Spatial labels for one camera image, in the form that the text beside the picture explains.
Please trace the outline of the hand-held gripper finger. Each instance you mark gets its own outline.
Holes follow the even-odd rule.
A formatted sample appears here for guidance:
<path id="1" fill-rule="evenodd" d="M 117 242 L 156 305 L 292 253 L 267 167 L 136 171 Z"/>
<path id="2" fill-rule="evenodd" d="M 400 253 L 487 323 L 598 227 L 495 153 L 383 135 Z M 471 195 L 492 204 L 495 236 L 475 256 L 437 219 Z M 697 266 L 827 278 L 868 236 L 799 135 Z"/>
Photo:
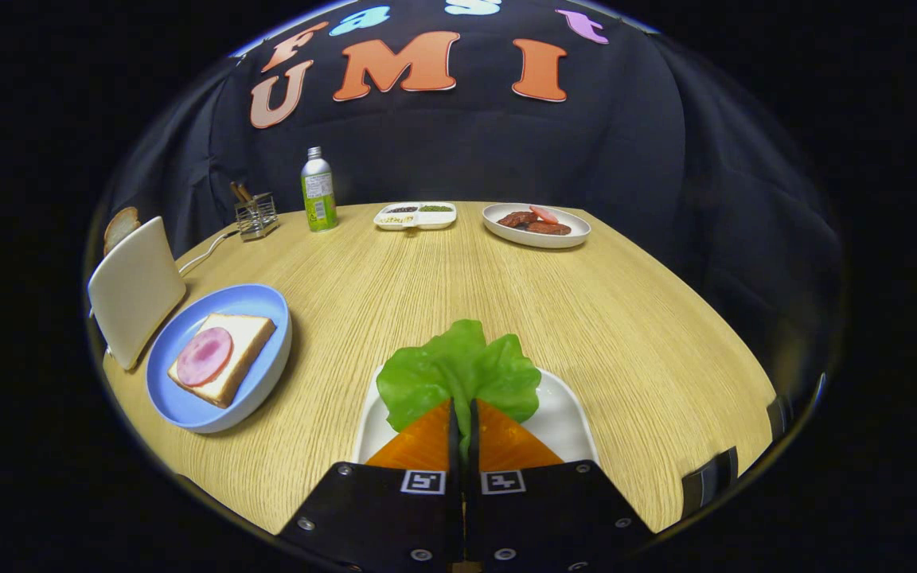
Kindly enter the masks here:
<path id="1" fill-rule="evenodd" d="M 485 572 L 625 572 L 655 537 L 596 461 L 547 464 L 539 439 L 514 442 L 509 417 L 470 408 L 466 557 Z"/>
<path id="2" fill-rule="evenodd" d="M 334 463 L 278 540 L 326 572 L 447 572 L 462 561 L 461 432 L 444 406 L 443 470 Z"/>

